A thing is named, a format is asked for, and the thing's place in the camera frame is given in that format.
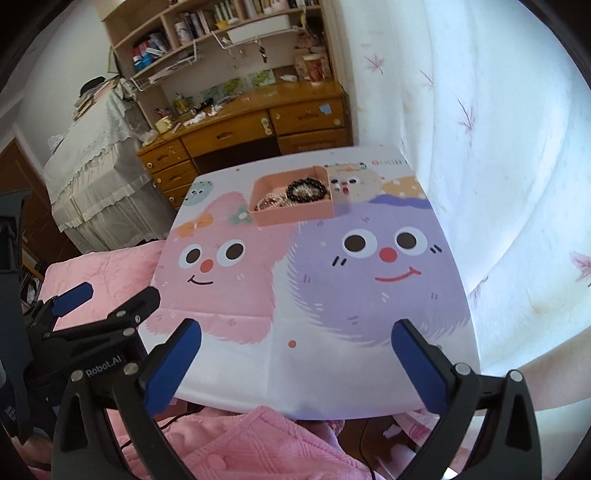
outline cartoon smile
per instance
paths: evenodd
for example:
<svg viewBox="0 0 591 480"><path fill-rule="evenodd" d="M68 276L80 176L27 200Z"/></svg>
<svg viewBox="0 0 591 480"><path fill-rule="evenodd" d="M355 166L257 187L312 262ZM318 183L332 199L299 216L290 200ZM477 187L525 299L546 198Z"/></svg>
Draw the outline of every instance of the cartoon smile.
<svg viewBox="0 0 591 480"><path fill-rule="evenodd" d="M213 283L212 281L197 281L195 280L195 275L189 278L189 281L187 283L189 282L194 283L195 285L211 285Z"/></svg>
<svg viewBox="0 0 591 480"><path fill-rule="evenodd" d="M404 275L400 275L398 277L392 277L392 278L375 277L375 279L377 281L392 282L392 281L404 280L405 278L408 278L411 275L420 275L420 274L421 274L421 272L419 272L419 270L415 270L413 267L410 267Z"/></svg>

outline button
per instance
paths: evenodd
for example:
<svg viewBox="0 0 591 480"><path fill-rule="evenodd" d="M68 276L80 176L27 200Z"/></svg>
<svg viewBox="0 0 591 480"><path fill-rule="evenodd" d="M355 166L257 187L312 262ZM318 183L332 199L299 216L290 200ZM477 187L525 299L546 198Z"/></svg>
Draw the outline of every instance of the button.
<svg viewBox="0 0 591 480"><path fill-rule="evenodd" d="M228 468L228 466L226 465L226 462L223 461L223 458L220 457L219 455L215 455L215 454L209 455L207 457L207 463L214 470L222 471L222 470L225 470L226 468Z"/></svg>

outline jewelry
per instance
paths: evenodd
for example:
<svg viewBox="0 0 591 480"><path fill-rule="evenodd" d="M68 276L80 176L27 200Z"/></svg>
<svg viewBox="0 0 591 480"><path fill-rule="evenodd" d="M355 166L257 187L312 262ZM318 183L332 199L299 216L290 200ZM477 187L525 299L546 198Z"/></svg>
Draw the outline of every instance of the jewelry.
<svg viewBox="0 0 591 480"><path fill-rule="evenodd" d="M326 187L320 180L299 179L287 187L287 198L296 203L317 202L326 196Z"/></svg>
<svg viewBox="0 0 591 480"><path fill-rule="evenodd" d="M267 193L261 200L259 200L255 206L255 211L259 210L271 210L274 208L287 207L295 205L294 202L289 200L285 193Z"/></svg>

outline wooden desk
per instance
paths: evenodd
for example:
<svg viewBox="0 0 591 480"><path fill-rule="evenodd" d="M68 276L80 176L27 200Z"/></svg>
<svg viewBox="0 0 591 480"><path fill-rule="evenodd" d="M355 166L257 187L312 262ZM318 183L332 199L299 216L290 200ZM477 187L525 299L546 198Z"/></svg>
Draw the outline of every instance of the wooden desk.
<svg viewBox="0 0 591 480"><path fill-rule="evenodd" d="M213 117L160 135L137 155L179 207L199 171L196 157L274 137L283 155L352 145L345 92L337 82L282 82L245 93Z"/></svg>

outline drawer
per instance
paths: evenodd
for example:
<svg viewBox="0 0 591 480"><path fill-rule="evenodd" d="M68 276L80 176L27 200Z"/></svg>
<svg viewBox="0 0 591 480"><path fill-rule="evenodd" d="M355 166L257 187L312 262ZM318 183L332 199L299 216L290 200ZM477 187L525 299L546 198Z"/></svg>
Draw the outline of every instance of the drawer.
<svg viewBox="0 0 591 480"><path fill-rule="evenodd" d="M191 158L195 158L221 148L272 135L273 129L267 111L261 110L203 127L196 132L184 135L182 140Z"/></svg>
<svg viewBox="0 0 591 480"><path fill-rule="evenodd" d="M179 139L172 140L166 144L157 147L149 152L143 154L139 158L146 170L150 173L164 170L172 167L179 162L189 159L189 154L185 150L183 144Z"/></svg>
<svg viewBox="0 0 591 480"><path fill-rule="evenodd" d="M197 177L197 169L190 160L186 160L153 175L154 181L163 192L186 185L187 183L192 183L195 177Z"/></svg>
<svg viewBox="0 0 591 480"><path fill-rule="evenodd" d="M192 184L193 182L189 183L188 185L176 187L172 190L167 190L166 192L164 192L164 196L168 199L168 201L174 208L179 208L183 204L185 195L189 191L189 188L191 188Z"/></svg>
<svg viewBox="0 0 591 480"><path fill-rule="evenodd" d="M277 141L282 155L351 146L349 132L346 128L288 135L279 137Z"/></svg>
<svg viewBox="0 0 591 480"><path fill-rule="evenodd" d="M271 108L269 113L277 135L345 126L345 109L340 98L294 103Z"/></svg>

